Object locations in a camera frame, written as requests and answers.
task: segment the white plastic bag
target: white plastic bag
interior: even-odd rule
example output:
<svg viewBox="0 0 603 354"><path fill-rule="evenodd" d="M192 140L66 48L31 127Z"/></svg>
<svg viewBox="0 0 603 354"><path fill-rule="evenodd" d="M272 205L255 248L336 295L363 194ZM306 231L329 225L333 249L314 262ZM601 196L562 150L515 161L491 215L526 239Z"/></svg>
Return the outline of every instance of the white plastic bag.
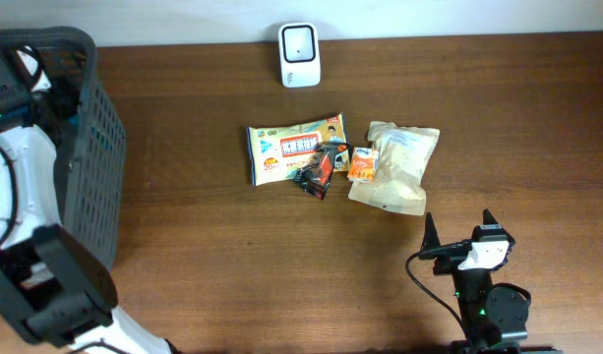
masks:
<svg viewBox="0 0 603 354"><path fill-rule="evenodd" d="M426 192L420 184L439 133L438 129L371 122L368 140L380 153L375 181L355 182L349 199L392 212L423 215Z"/></svg>

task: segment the white wall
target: white wall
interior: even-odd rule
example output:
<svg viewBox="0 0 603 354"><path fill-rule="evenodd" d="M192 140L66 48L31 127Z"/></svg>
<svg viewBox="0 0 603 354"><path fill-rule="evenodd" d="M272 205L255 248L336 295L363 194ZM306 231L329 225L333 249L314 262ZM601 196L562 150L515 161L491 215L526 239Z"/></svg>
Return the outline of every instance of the white wall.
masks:
<svg viewBox="0 0 603 354"><path fill-rule="evenodd" d="M0 29L68 25L102 46L275 40L292 21L321 39L603 30L603 0L0 0Z"/></svg>

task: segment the brown tabletop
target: brown tabletop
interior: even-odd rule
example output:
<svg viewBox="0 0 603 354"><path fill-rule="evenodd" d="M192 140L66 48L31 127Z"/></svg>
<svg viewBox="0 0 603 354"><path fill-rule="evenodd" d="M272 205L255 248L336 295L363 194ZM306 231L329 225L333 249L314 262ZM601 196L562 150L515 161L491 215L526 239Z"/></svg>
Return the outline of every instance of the brown tabletop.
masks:
<svg viewBox="0 0 603 354"><path fill-rule="evenodd" d="M442 243L487 207L517 244L494 282L533 294L524 344L603 353L603 32L321 42L288 89L276 43L105 48L128 155L113 276L121 306L186 353L447 345L452 316L404 272L424 218L292 182L252 187L245 127L347 115L441 130L422 186ZM450 277L414 272L455 306ZM0 353L24 344L0 319Z"/></svg>

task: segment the gray bin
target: gray bin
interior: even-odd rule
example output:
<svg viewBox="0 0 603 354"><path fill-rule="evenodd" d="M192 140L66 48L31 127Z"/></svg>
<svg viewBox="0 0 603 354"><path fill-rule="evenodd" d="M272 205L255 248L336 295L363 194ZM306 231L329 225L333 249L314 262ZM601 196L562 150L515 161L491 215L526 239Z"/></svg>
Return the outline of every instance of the gray bin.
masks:
<svg viewBox="0 0 603 354"><path fill-rule="evenodd" d="M31 45L49 77L67 76L80 90L78 118L63 127L54 164L63 227L104 266L115 261L126 134L95 71L93 40L74 28L0 30L0 47Z"/></svg>

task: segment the small orange packet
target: small orange packet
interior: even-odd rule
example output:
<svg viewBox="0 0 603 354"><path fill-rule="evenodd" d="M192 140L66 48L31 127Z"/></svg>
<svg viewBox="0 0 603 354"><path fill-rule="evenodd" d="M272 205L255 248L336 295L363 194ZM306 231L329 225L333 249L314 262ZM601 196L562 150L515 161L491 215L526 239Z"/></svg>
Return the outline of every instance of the small orange packet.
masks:
<svg viewBox="0 0 603 354"><path fill-rule="evenodd" d="M372 183L377 168L377 150L368 147L355 147L347 178L351 182Z"/></svg>

